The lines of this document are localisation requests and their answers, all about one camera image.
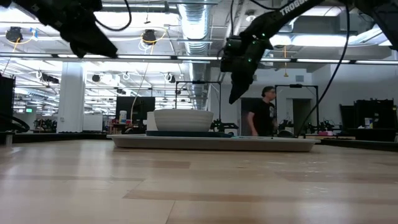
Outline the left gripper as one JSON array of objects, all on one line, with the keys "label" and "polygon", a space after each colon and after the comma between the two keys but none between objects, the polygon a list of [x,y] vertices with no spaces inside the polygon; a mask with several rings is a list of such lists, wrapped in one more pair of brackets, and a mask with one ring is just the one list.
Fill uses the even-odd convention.
[{"label": "left gripper", "polygon": [[72,52],[83,58],[87,53],[117,58],[117,47],[95,24],[94,12],[101,0],[37,0],[37,17],[59,31]]}]

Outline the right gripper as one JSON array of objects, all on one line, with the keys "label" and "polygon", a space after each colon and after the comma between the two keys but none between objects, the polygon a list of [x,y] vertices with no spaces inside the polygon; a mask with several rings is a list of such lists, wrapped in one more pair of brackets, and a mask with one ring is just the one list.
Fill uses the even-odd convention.
[{"label": "right gripper", "polygon": [[240,37],[233,35],[226,39],[221,58],[220,70],[231,72],[232,88],[229,104],[235,103],[254,81],[254,72],[266,50],[272,50],[269,39]]}]

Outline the white handled soup mug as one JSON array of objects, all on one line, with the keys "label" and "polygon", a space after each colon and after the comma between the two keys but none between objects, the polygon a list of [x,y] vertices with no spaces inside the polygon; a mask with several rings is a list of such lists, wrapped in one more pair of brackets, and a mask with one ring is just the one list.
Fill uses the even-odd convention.
[{"label": "white handled soup mug", "polygon": [[208,132],[213,112],[204,110],[161,109],[154,111],[159,131]]}]

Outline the dark teal plate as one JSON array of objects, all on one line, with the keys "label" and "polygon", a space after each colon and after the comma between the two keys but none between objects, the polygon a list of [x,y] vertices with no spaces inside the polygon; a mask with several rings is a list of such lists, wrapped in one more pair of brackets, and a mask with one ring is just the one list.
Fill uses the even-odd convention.
[{"label": "dark teal plate", "polygon": [[191,132],[191,131],[146,131],[147,136],[187,137],[187,138],[231,138],[233,134],[221,132]]}]

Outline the grey plastic tray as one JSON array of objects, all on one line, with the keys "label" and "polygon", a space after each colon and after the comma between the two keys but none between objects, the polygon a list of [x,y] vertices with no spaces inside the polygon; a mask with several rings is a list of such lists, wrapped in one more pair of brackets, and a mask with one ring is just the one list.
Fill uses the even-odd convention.
[{"label": "grey plastic tray", "polygon": [[199,151],[261,151],[261,152],[309,152],[319,139],[234,139],[187,138],[146,136],[145,134],[108,135],[116,147],[129,149],[170,149]]}]

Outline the person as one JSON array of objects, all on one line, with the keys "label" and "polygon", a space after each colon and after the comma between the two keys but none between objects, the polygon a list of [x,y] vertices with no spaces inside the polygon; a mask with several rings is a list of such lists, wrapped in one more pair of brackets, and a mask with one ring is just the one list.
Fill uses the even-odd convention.
[{"label": "person", "polygon": [[258,101],[248,113],[248,124],[253,136],[273,136],[277,129],[276,108],[272,101],[276,98],[275,88],[263,88],[262,100]]}]

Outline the white square pillar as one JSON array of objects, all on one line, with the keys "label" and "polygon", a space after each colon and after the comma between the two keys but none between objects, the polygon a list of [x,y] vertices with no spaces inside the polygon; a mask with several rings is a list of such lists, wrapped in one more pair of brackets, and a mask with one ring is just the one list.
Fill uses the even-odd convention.
[{"label": "white square pillar", "polygon": [[82,63],[63,62],[57,132],[83,131],[86,73]]}]

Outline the black monitor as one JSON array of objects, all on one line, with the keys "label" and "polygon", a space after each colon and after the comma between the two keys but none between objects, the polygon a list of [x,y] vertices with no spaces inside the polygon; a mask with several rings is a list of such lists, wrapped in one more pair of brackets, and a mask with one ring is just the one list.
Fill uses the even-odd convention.
[{"label": "black monitor", "polygon": [[[127,111],[126,124],[119,123],[119,112]],[[147,112],[155,110],[155,98],[143,96],[118,96],[116,98],[116,127],[122,134],[145,134]]]}]

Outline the black cabinet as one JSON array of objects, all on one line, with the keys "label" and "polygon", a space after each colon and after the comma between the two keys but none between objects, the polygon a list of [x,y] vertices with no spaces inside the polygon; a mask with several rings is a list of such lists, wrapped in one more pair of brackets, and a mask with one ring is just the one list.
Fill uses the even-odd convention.
[{"label": "black cabinet", "polygon": [[0,75],[0,133],[11,130],[14,83],[14,79]]}]

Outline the black gantry frame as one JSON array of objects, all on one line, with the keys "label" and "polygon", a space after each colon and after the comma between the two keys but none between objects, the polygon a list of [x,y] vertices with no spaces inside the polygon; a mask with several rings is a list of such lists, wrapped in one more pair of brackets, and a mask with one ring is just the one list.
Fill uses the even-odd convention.
[{"label": "black gantry frame", "polygon": [[204,81],[204,80],[176,81],[175,82],[175,91],[174,91],[174,93],[175,93],[175,108],[177,108],[177,96],[178,96],[179,92],[184,89],[186,84],[192,84],[192,85],[206,85],[206,84],[208,84],[211,87],[213,86],[213,84],[218,84],[219,85],[218,89],[216,89],[215,87],[214,87],[214,89],[216,91],[218,91],[218,106],[219,106],[218,119],[221,120],[221,84],[222,84],[222,82],[221,81]]},{"label": "black gantry frame", "polygon": [[284,119],[294,123],[294,134],[305,133],[304,127],[308,123],[319,123],[318,109],[314,106],[318,103],[319,92],[316,85],[289,84],[276,85],[277,98],[277,122]]}]

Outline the silver ventilation duct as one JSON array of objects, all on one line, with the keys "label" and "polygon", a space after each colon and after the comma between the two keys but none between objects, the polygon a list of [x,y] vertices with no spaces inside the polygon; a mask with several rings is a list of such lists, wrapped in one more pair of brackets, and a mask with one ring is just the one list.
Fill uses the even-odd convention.
[{"label": "silver ventilation duct", "polygon": [[[181,15],[181,28],[185,51],[188,56],[207,56],[209,43],[211,6],[204,4],[181,4],[178,6]],[[194,84],[191,87],[194,108],[203,110],[207,101],[207,89],[204,84]]]}]

